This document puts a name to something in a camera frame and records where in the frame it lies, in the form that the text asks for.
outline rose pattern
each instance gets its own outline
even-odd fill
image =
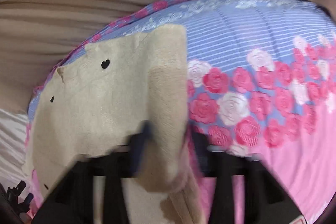
[[[328,83],[326,81],[321,81],[320,87],[320,98],[325,100],[329,94]]]
[[[203,76],[203,84],[206,90],[212,93],[225,93],[228,90],[229,77],[218,68],[211,68]]]
[[[316,66],[319,68],[319,73],[322,75],[322,78],[324,80],[328,79],[330,75],[329,62],[327,62],[326,60],[320,59],[317,61]]]
[[[159,11],[168,7],[168,2],[165,0],[159,0],[153,3],[153,10]]]
[[[195,94],[194,84],[191,80],[187,80],[187,92],[188,92],[188,98],[191,98]]]
[[[306,53],[307,41],[303,37],[299,35],[295,36],[293,39],[293,44],[294,47],[297,48],[303,56],[307,55]]]
[[[101,39],[101,34],[97,33],[92,37],[92,42],[97,42],[99,39]]]
[[[148,15],[148,10],[146,8],[143,8],[139,11],[137,11],[134,16],[135,18],[143,18]]]
[[[237,157],[247,157],[249,155],[249,150],[247,146],[241,145],[233,140],[232,145],[226,153]]]
[[[249,104],[244,95],[227,92],[217,100],[219,117],[226,126],[234,126],[243,118],[250,115]]]
[[[251,116],[242,119],[235,127],[236,140],[241,145],[256,146],[259,133],[260,125]]]
[[[305,51],[311,60],[316,61],[319,58],[315,49],[309,43],[307,43]]]
[[[329,78],[327,80],[327,86],[328,86],[328,90],[332,93],[336,93],[336,85],[335,82],[333,82],[333,80],[331,78]]]
[[[264,130],[264,139],[270,148],[281,146],[284,142],[284,127],[276,119],[269,119],[268,126]]]
[[[286,117],[285,130],[291,141],[296,141],[300,137],[301,117],[298,114],[290,113]]]
[[[224,127],[209,126],[208,135],[210,137],[211,144],[219,145],[224,149],[228,149],[232,143],[230,131]]]
[[[254,89],[251,75],[241,67],[233,71],[232,85],[240,93],[246,93]]]
[[[313,105],[303,106],[303,127],[308,134],[313,134],[316,128],[316,112]]]
[[[267,90],[274,89],[273,71],[268,71],[266,67],[260,67],[260,70],[255,72],[255,78],[259,87]]]
[[[292,63],[292,75],[300,84],[305,81],[305,71],[303,70],[301,63],[298,63],[297,61]]]
[[[247,55],[246,60],[255,71],[260,70],[261,67],[266,67],[268,71],[274,70],[274,63],[271,55],[268,52],[265,52],[258,48],[251,51]]]
[[[203,76],[206,75],[211,66],[207,62],[192,60],[188,63],[187,78],[194,83],[194,87],[199,88],[203,84]]]
[[[293,109],[293,96],[289,90],[277,87],[275,89],[275,106],[281,115],[286,117]]]
[[[194,130],[194,132],[204,134],[204,130],[202,128],[196,126],[196,125],[193,125],[193,130]]]
[[[290,64],[286,59],[273,61],[269,53],[254,49],[246,56],[251,68],[238,67],[232,74],[191,60],[189,115],[204,130],[199,125],[194,128],[207,132],[211,143],[237,156],[248,156],[249,147],[264,144],[275,149],[302,134],[314,134],[316,105],[325,104],[330,114],[336,110],[336,46],[324,36],[319,40],[323,45],[312,47],[304,38],[294,37]]]
[[[266,93],[252,91],[250,110],[256,115],[258,120],[266,120],[267,115],[272,112],[271,97]]]
[[[293,54],[295,61],[298,62],[299,64],[302,64],[305,62],[305,57],[303,56],[302,52],[298,48],[293,49]]]
[[[216,100],[206,93],[200,93],[189,105],[190,119],[196,122],[213,123],[217,118],[218,105]]]
[[[331,114],[336,108],[335,105],[335,94],[329,92],[327,99],[325,100],[325,104],[328,108],[328,112]]]
[[[290,85],[290,90],[297,104],[304,105],[309,101],[306,84],[300,84],[298,80],[294,79]]]
[[[316,51],[317,51],[317,55],[319,56],[319,58],[327,58],[327,51],[326,51],[326,48],[323,47],[323,46],[318,46],[316,48]]]
[[[320,79],[320,71],[319,69],[311,62],[309,62],[307,64],[308,67],[308,74],[310,76],[310,78],[314,79],[314,80],[318,80]]]
[[[291,69],[286,63],[275,62],[275,70],[278,80],[283,86],[288,86],[292,82]]]
[[[321,43],[323,46],[325,46],[325,47],[327,47],[327,48],[330,48],[330,47],[331,47],[330,41],[329,41],[324,35],[319,34],[319,35],[318,35],[318,38],[319,38],[320,43]]]
[[[320,86],[314,82],[307,83],[308,97],[315,104],[319,103],[320,100]]]

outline white rose print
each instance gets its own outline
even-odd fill
[[[245,145],[241,145],[237,143],[235,140],[233,140],[232,145],[230,145],[226,153],[237,156],[237,157],[247,157],[248,147]]]
[[[234,126],[250,115],[249,103],[240,93],[228,92],[217,100],[219,116],[226,126]]]
[[[271,55],[259,48],[251,51],[247,55],[246,60],[254,70],[260,70],[260,67],[266,67],[269,71],[274,70],[274,63]]]
[[[191,60],[188,63],[188,79],[194,83],[194,87],[199,88],[203,82],[203,76],[211,69],[211,65],[204,61]]]
[[[307,55],[306,53],[307,41],[303,37],[299,35],[294,37],[293,44],[295,48],[297,48],[303,54],[303,56]]]
[[[297,79],[291,82],[290,90],[294,94],[296,103],[304,105],[309,101],[306,84],[300,84]]]
[[[335,110],[335,95],[332,92],[329,92],[328,98],[325,100],[325,104],[328,108],[328,112],[332,113]]]
[[[321,44],[328,48],[331,47],[330,41],[324,35],[319,34],[318,37]]]
[[[317,67],[319,68],[320,74],[322,75],[323,79],[328,79],[330,74],[330,67],[329,62],[326,60],[318,60],[317,61]]]

